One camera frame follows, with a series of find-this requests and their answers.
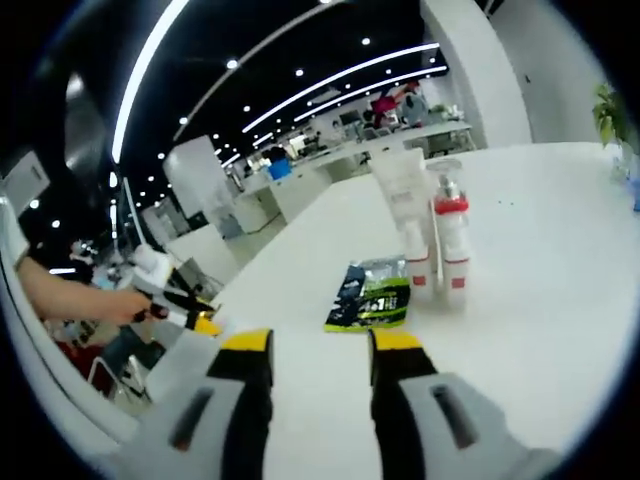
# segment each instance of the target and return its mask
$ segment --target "potted plant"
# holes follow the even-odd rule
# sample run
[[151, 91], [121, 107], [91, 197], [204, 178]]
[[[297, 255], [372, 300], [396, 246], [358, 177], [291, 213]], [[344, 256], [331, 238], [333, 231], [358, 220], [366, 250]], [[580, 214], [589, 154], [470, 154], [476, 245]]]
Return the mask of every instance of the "potted plant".
[[614, 156], [613, 176], [620, 181], [626, 181], [631, 172], [634, 158], [633, 148], [629, 145], [632, 127], [624, 107], [622, 96], [603, 83], [596, 88], [599, 103], [593, 107], [593, 118], [596, 129], [606, 147], [617, 144], [618, 155]]

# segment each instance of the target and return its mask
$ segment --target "ceiling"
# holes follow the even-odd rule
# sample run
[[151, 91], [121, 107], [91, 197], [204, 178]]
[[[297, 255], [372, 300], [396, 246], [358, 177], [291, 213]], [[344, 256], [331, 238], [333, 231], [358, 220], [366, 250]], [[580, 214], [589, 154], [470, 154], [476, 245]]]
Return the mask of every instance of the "ceiling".
[[[485, 0], [477, 1], [484, 7]], [[496, 0], [494, 8], [501, 2]], [[110, 145], [129, 75], [149, 32], [169, 3], [169, 0], [61, 0], [42, 6], [41, 2], [24, 0], [25, 17], [16, 14], [12, 20], [16, 30], [22, 32], [19, 45], [24, 44], [28, 55], [14, 61], [16, 72], [12, 73], [16, 73], [13, 78], [16, 83], [9, 84], [8, 90], [3, 85], [3, 93], [9, 93], [9, 97], [2, 96], [3, 106], [10, 104], [11, 98], [19, 97], [12, 92], [19, 91], [19, 82], [26, 78], [28, 59], [33, 62], [37, 55], [42, 55], [46, 44], [60, 69], [82, 76], [104, 120]], [[188, 115], [227, 71], [226, 62], [240, 58], [269, 34], [318, 5], [318, 0], [190, 0], [148, 67], [124, 139], [121, 167], [130, 178], [134, 197], [142, 208], [158, 200], [160, 194], [170, 194], [158, 153], [171, 150], [179, 119]], [[66, 30], [60, 27], [65, 20]], [[24, 28], [17, 28], [20, 22], [25, 24]], [[365, 37], [371, 40], [366, 46], [362, 44]], [[222, 161], [234, 155], [234, 148], [241, 154], [250, 153], [255, 134], [274, 131], [277, 118], [282, 119], [278, 127], [292, 125], [294, 116], [308, 110], [307, 100], [321, 91], [293, 103], [243, 134], [242, 128], [265, 111], [345, 68], [430, 40], [420, 16], [419, 0], [350, 0], [334, 5], [287, 32], [235, 70], [195, 115], [177, 143], [216, 133], [220, 136], [216, 147], [223, 149]], [[439, 52], [434, 66], [438, 65], [446, 65]], [[295, 75], [299, 68], [304, 70], [301, 77]], [[411, 54], [363, 69], [332, 86], [339, 91], [344, 90], [345, 83], [350, 83], [353, 89], [360, 88], [389, 78], [387, 69], [396, 76], [421, 68], [424, 68], [422, 55]], [[32, 103], [35, 104], [32, 108], [18, 110], [27, 117], [27, 124], [49, 115], [53, 108], [40, 99]], [[250, 106], [250, 112], [243, 111], [245, 105]], [[57, 119], [52, 116], [48, 124], [51, 128], [43, 126], [40, 131], [53, 136]], [[23, 133], [4, 136], [3, 151], [11, 140], [25, 136]], [[63, 159], [51, 162], [62, 165]], [[153, 182], [148, 181], [150, 176], [154, 177]], [[56, 209], [73, 208], [70, 206], [78, 203], [77, 197], [62, 198], [68, 190], [64, 185], [58, 188], [61, 193], [47, 199], [55, 202], [46, 210], [51, 213], [44, 215], [43, 209], [42, 219], [32, 222], [34, 230], [41, 222], [43, 234], [50, 227], [49, 217], [57, 215]], [[142, 191], [146, 193], [144, 197], [139, 195]], [[105, 199], [99, 212], [103, 217], [108, 205]], [[69, 231], [67, 237], [77, 235], [78, 232]]]

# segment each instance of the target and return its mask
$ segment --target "human arm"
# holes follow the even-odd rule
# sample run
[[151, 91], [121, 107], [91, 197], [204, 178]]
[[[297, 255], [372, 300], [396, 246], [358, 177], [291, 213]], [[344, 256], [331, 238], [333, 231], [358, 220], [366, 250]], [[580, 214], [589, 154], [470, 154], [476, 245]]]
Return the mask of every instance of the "human arm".
[[16, 268], [22, 288], [36, 313], [43, 319], [98, 320], [115, 325], [131, 323], [144, 311], [150, 318], [151, 300], [126, 291], [107, 291], [50, 274], [30, 257]]

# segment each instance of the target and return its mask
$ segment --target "computer monitor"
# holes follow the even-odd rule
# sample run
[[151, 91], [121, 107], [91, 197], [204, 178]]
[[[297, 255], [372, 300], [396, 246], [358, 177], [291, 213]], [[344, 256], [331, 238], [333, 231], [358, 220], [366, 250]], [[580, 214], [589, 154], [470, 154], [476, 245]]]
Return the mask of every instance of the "computer monitor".
[[360, 112], [357, 110], [351, 110], [350, 112], [340, 115], [340, 121], [344, 126], [359, 122], [360, 120], [362, 120], [362, 117], [360, 116]]

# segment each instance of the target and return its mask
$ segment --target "human hand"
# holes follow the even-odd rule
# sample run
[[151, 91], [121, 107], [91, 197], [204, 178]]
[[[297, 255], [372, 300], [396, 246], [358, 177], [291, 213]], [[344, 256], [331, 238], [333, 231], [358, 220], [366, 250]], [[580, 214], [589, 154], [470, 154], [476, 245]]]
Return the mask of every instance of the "human hand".
[[165, 318], [169, 313], [166, 308], [163, 308], [156, 312], [157, 316], [154, 316], [151, 312], [151, 300], [138, 292], [117, 290], [104, 293], [109, 295], [104, 298], [102, 318], [99, 320], [104, 320], [117, 326], [128, 325], [141, 312], [144, 312], [145, 320]]

